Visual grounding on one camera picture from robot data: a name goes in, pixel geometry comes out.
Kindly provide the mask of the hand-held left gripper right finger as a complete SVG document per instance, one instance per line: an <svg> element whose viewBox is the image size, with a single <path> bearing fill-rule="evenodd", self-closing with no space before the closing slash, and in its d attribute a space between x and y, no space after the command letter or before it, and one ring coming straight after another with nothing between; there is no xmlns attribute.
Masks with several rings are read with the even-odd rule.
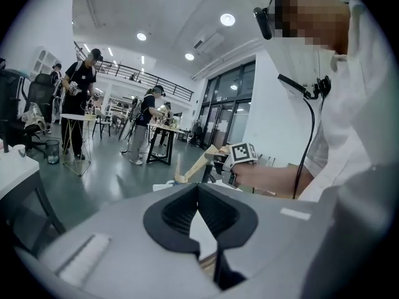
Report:
<svg viewBox="0 0 399 299"><path fill-rule="evenodd" d="M251 282L269 274L269 293L299 292L323 237L325 198L318 202L278 199L199 184L198 212L216 242L213 288L221 297L249 293Z"/></svg>

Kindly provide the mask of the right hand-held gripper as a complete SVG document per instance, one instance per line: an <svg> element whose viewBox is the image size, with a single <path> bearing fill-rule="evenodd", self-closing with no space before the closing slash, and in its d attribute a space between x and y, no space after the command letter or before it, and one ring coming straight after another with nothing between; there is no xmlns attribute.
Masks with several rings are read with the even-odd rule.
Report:
<svg viewBox="0 0 399 299"><path fill-rule="evenodd" d="M217 174L223 174L222 182L229 186L234 186L236 174L233 167L241 163L252 163L258 161L257 153L252 144L243 142L229 145L229 154L215 153L213 155L213 164Z"/></svg>

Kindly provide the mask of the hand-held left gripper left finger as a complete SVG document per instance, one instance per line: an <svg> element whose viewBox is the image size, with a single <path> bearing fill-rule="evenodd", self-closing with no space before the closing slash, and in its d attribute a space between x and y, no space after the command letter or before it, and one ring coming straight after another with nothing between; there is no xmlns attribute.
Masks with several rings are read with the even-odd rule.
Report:
<svg viewBox="0 0 399 299"><path fill-rule="evenodd" d="M177 186L124 199L89 217L35 258L17 256L52 298L214 298L218 287L193 254L170 252L147 234L145 211Z"/></svg>

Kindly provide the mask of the person's right hand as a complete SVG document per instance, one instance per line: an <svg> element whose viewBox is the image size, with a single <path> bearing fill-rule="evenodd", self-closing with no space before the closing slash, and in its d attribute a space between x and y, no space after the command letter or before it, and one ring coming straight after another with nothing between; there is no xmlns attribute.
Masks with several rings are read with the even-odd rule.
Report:
<svg viewBox="0 0 399 299"><path fill-rule="evenodd" d="M237 186L249 186L265 191L269 184L269 168L258 164L241 163L233 167Z"/></svg>

